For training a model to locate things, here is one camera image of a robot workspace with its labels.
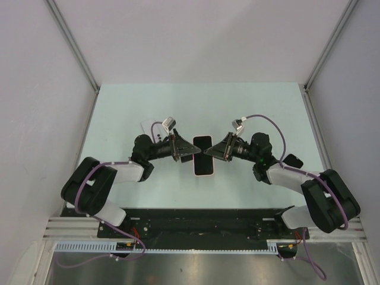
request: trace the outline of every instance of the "phone screen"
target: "phone screen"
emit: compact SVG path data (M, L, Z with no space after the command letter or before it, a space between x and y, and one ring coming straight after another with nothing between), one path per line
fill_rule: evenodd
M194 174L197 176L212 175L214 173L214 158L203 153L203 151L213 146L211 137L209 135L195 137L192 143L202 151L194 154Z

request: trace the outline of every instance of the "gray wall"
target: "gray wall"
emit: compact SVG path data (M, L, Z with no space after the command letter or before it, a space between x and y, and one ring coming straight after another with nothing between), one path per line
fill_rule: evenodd
M359 3L311 88L334 167L362 207L380 267L380 1Z
M32 241L38 244L48 218L62 205L59 193L73 170L94 93L42 0L2 1L0 39L0 283L5 284L22 252Z

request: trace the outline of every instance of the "metal frame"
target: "metal frame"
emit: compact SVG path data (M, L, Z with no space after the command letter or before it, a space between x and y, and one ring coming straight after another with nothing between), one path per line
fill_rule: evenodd
M337 40L346 27L353 11L357 7L360 0L350 0L350 2L347 4L346 8L344 9L344 12L342 16L340 17L336 27L334 28L333 33L331 34L330 38L327 41L326 46L324 47L324 50L322 51L321 56L319 57L318 61L316 62L316 65L314 66L311 75L309 76L307 82L305 83L306 90L309 90L311 85L314 82L315 77L320 72L323 64L325 63L326 59L328 58L328 55L332 51L333 47L337 43Z
M72 51L73 56L77 60L80 68L82 69L84 75L86 76L86 79L94 89L95 93L97 94L99 92L99 85L96 83L96 80L94 78L93 73L91 72L90 67L88 67L87 61L85 60L82 51L80 50L77 42L75 41L65 19L62 15L61 11L59 10L55 0L44 0L45 4L47 5L48 10L52 14L53 19L55 20L55 23L57 24L59 30L62 33L62 36L66 40L69 48Z
M55 3L54 0L44 0L44 1L49 11L52 13L52 17L56 21L60 31L62 32L63 37L65 38L67 44L72 50L74 57L76 58L78 64L80 65L81 69L85 73L87 80L89 81L90 85L92 86L96 94L98 94L100 87L96 83L96 80L94 79L94 76L90 68L88 67L88 64L86 63L86 60L84 59L84 56L82 52L80 51L80 48L78 47L77 42L75 41L72 33L70 32L66 24L66 21L64 20L62 16L62 13L59 11L57 4ZM306 84L304 84L301 87L302 98L305 103L305 108L308 113L308 117L311 123L314 137L315 137L315 141L318 146L318 151L322 159L322 164L325 169L331 167L331 159L329 158L326 145L324 143L324 140L321 134L321 129L318 125L318 121L316 119L312 103L310 101L309 88L312 85L315 77L320 72L325 60L328 58L328 55L332 51L332 48L336 44L337 39L339 38L339 35L341 34L344 27L346 26L350 16L352 15L354 9L357 7L358 3L359 3L359 0L350 0L348 5L346 6L346 9L343 15L339 19L339 22L336 25L326 47L324 48L320 58L318 59L318 62L315 65L309 79L307 80ZM80 158L84 140L87 135L88 126L90 124L91 117L94 111L94 106L91 111L90 118L87 122L87 128L84 134L82 146L80 148L80 151L78 152L78 160ZM80 246L80 245L78 242L73 243L73 241L80 241L80 244L85 246L83 250L88 252L89 250L86 250L86 248L88 249L89 247L86 247L86 245L90 245L90 244L99 245L101 243L104 243L104 239L102 239L102 242L101 242L100 239L96 237L98 225L99 225L99 222L93 218L70 218L70 217L50 218L47 224L46 231L43 237L43 242L40 248L40 259L38 261L38 265L36 266L36 273L34 275L33 285L45 284L46 279L48 277L50 263L52 261L53 253L57 244L61 245L60 250L65 250L65 248L69 250L73 250L74 248L74 250L77 250L78 247L76 246ZM349 229L345 232L337 230L331 234L326 234L317 228L310 228L309 233L310 233L310 242L351 242L353 245L353 249L357 258L357 263L359 265L360 272L362 273L362 277L365 284L371 284L371 285L379 284L379 281L378 281L379 278L377 276L376 269L373 266L374 264L373 259L371 256L371 252L369 250L365 233L363 231L362 224L360 222L360 218L355 218L351 220L349 222ZM106 241L106 243L112 243L115 241L116 240L109 239ZM128 242L132 240L118 239L117 241ZM276 242L294 242L294 240L268 240L269 245Z

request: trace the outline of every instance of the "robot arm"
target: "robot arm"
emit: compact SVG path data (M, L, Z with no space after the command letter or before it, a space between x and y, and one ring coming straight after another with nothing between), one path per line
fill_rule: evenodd
M345 218L350 220L360 214L358 203L336 171L328 169L318 173L300 170L303 163L293 155L278 161L272 155L267 134L254 134L249 144L239 137L243 131L241 120L234 121L233 125L236 134L229 132L220 143L204 153L227 162L233 157L254 162L252 170L257 181L280 185L303 194L307 206L289 207L278 214L286 227L317 226L330 233L338 229Z
M153 143L148 135L139 135L130 161L100 163L86 157L63 187L62 199L76 205L80 213L119 226L126 212L107 199L114 183L145 181L154 169L150 160L172 156L178 161L183 156L201 152L173 129L175 123L171 117L163 122L168 136L162 142Z

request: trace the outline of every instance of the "gray surface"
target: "gray surface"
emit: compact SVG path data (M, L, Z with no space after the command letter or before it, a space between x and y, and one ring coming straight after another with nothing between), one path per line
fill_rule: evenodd
M361 1L312 88L311 99L336 168L358 200L380 268L380 1Z
M281 262L274 255L149 254L137 261L108 257L75 269L50 267L46 285L63 284L363 284L350 243L311 244L314 260L325 270L321 281L303 261ZM299 256L305 256L301 246ZM92 254L57 253L65 265L83 262Z

